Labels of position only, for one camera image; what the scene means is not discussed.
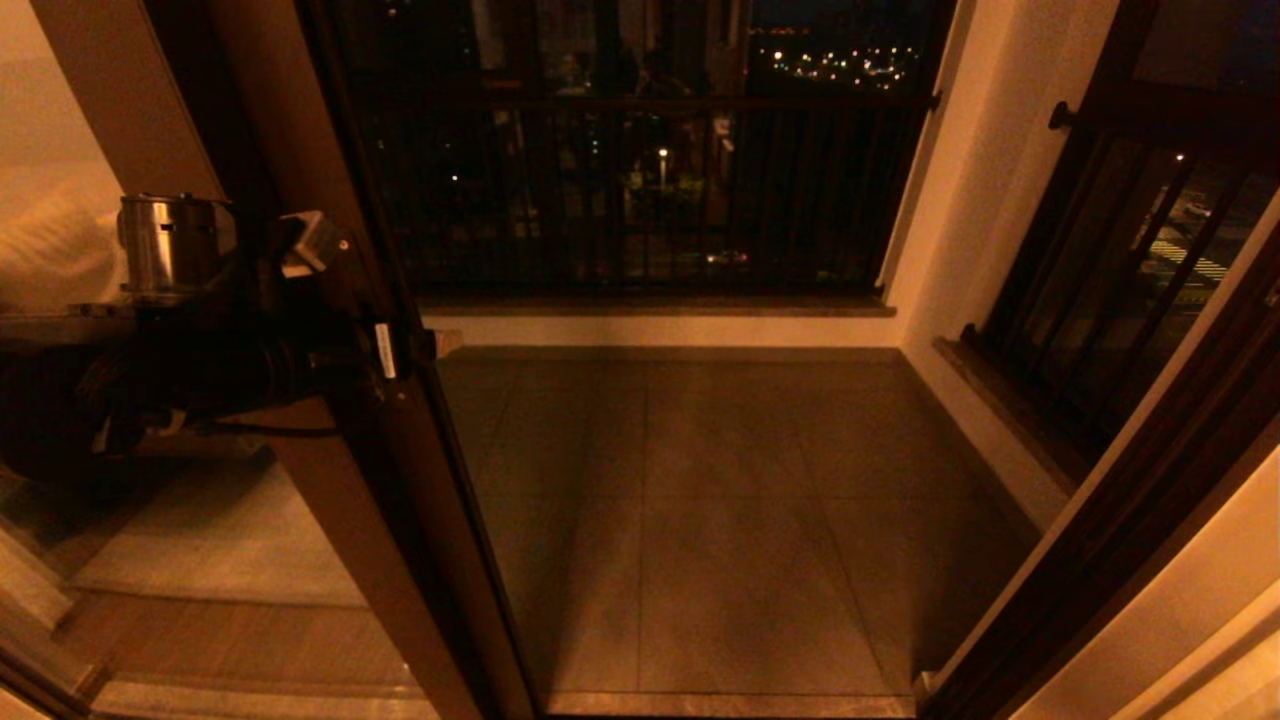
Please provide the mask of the brown framed fixed glass panel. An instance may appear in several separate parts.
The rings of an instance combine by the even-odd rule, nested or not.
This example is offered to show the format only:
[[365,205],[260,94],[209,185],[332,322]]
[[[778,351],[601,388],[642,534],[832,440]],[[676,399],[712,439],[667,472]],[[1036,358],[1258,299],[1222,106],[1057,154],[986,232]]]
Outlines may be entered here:
[[[204,68],[179,76],[170,68],[166,50],[175,49],[177,41],[160,37],[148,3],[33,0],[36,19],[108,164],[123,183],[124,196],[188,193],[265,217],[317,210],[275,211],[259,202],[236,201],[221,190],[179,88],[179,79],[211,79],[212,72]],[[56,320],[51,340],[95,340],[106,331],[97,322],[70,324],[73,332],[65,334],[64,322]]]

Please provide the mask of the black window guard railing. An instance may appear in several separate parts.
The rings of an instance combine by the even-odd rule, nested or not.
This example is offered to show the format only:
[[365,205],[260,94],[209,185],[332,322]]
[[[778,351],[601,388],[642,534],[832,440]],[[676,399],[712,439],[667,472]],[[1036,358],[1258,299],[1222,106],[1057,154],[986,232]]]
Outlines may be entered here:
[[959,0],[300,0],[376,228],[453,297],[877,297]]
[[992,313],[964,340],[1074,482],[1280,192],[1280,0],[1120,0]]

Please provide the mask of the dark brown door jamb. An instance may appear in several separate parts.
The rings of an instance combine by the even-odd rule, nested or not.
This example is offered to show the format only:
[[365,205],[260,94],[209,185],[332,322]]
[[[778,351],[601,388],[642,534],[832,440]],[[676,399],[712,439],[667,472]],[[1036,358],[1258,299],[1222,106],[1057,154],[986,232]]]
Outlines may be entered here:
[[1280,416],[1280,190],[1084,486],[918,702],[1007,720],[1184,550]]

